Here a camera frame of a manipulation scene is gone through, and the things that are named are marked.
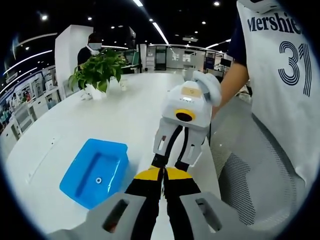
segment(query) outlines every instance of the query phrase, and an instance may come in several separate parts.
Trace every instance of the blue basin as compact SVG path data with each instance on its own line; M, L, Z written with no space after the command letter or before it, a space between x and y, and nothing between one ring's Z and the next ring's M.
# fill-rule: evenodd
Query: blue basin
M60 190L87 209L118 192L129 160L127 145L89 139L66 171Z

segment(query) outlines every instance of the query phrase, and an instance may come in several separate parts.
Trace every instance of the white device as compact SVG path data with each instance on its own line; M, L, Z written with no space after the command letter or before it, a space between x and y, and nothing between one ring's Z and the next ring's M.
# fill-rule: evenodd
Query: white device
M201 145L210 128L212 107L221 103L221 87L215 76L193 72L192 81L176 86L168 92L153 152L166 156L170 139L179 126L188 128L187 142L181 162L194 166L200 157Z
M274 9L278 9L280 4L276 0L238 0L246 8L257 12L259 14L265 14Z
M54 88L54 82L52 80L49 80L45 83L45 90L50 91Z

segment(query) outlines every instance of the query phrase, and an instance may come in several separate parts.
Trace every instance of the green potted plant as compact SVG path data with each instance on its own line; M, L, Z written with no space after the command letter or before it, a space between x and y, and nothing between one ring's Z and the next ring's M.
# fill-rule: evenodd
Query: green potted plant
M87 62L74 69L74 74L69 78L69 87L79 84L93 99L101 99L106 96L108 84L112 78L118 82L123 73L122 67L126 65L125 59L112 49L106 48L98 55L92 55Z

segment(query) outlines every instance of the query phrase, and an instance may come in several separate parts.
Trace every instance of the jersey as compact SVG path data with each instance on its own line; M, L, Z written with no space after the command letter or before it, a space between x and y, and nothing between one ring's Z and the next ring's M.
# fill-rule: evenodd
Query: jersey
M252 113L269 129L307 189L320 162L320 71L297 22L237 2L253 91Z

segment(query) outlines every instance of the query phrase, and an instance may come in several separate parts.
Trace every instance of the ceiling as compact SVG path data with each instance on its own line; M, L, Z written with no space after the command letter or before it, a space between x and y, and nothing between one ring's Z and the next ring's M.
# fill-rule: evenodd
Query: ceiling
M7 24L5 29L10 39L6 52L3 52L6 57L2 72L30 56L49 50L53 51L26 60L8 73L12 75L18 72L19 76L35 67L39 70L54 65L57 35L32 40L18 47L12 46L37 36L59 34L71 24L94 27L94 31L102 35L104 45L121 47L125 43L121 32L128 27L135 31L136 43L147 41L148 44L164 44L165 41L149 19L159 25L170 44L186 45L188 42L183 37L193 37L198 41L189 43L191 46L205 48L230 39L233 33L236 0L219 0L219 7L214 6L215 0L140 1L142 7L138 7L133 0L43 0L13 5L16 23ZM41 20L43 15L47 15L47 20ZM225 52L228 43L213 49ZM1 79L0 90L5 86L4 79Z

